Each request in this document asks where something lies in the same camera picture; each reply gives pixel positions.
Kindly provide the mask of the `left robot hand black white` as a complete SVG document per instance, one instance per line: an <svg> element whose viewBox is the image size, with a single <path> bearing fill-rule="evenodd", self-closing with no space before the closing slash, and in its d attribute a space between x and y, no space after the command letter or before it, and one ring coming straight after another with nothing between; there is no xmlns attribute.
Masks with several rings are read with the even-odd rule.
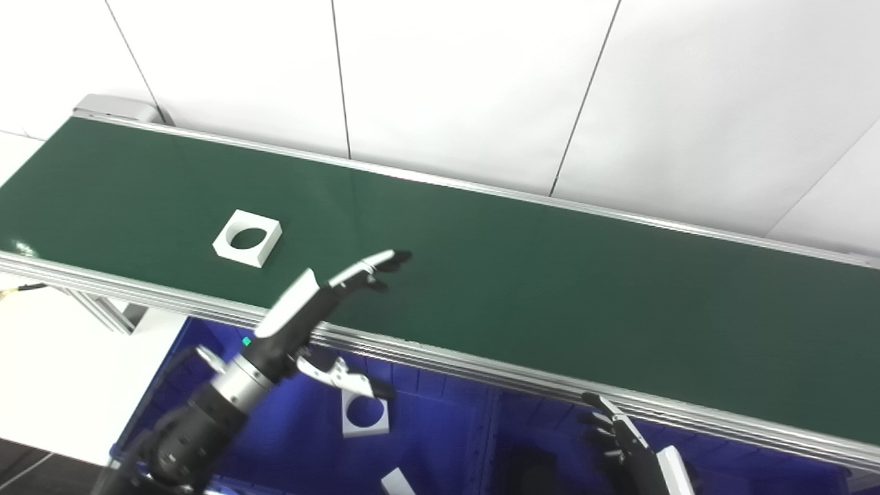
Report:
<svg viewBox="0 0 880 495"><path fill-rule="evenodd" d="M396 272L412 255L408 250L384 250L354 262L323 283L312 269L306 269L258 323L238 361L250 367L252 378L273 384L302 373L341 391L392 400L396 392L389 383L354 371L342 358L327 357L307 347L312 332L343 300L361 289L385 292L388 286L377 279L377 273Z"/></svg>

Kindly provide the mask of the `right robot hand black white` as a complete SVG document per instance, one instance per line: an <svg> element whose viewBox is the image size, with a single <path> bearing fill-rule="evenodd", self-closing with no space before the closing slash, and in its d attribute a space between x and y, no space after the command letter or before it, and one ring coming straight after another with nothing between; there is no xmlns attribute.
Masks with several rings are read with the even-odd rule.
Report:
<svg viewBox="0 0 880 495"><path fill-rule="evenodd" d="M603 395L583 392L580 398L591 408L577 418L586 426L582 438L597 451L597 467L616 494L698 493L678 449L651 448L628 414Z"/></svg>

